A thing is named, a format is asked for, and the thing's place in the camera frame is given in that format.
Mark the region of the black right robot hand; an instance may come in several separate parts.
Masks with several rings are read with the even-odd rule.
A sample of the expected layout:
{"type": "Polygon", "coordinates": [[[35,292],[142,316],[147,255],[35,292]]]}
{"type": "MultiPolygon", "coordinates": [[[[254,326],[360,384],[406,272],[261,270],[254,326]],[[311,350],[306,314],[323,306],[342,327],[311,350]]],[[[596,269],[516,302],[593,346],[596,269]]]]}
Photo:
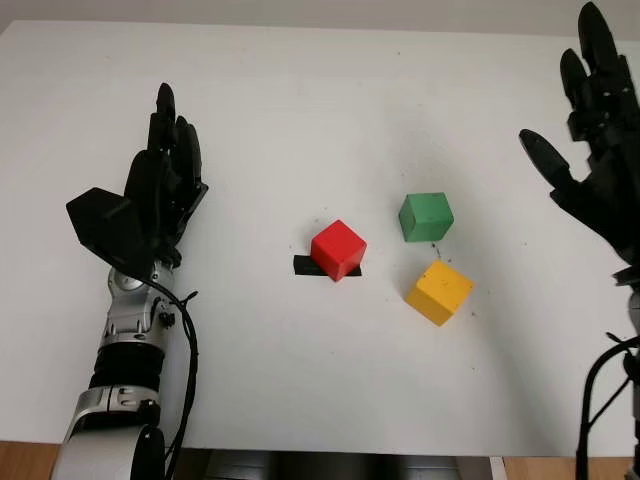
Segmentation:
{"type": "Polygon", "coordinates": [[[541,135],[523,129],[519,140],[554,202],[602,237],[627,263],[615,273],[620,286],[639,285],[639,102],[625,56],[598,7],[579,14],[581,50],[560,60],[572,111],[567,125],[575,142],[590,148],[589,175],[575,179],[568,162],[541,135]]]}

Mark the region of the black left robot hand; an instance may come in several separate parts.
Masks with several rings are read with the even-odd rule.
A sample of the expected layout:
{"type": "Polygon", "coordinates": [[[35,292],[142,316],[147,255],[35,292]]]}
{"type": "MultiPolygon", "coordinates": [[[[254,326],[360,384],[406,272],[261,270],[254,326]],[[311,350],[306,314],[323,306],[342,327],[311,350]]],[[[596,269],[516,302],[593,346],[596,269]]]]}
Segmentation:
{"type": "Polygon", "coordinates": [[[208,190],[196,129],[176,113],[169,84],[160,85],[150,116],[147,146],[134,157],[124,196],[138,209],[153,258],[177,268],[177,249],[189,219],[208,190]]]}

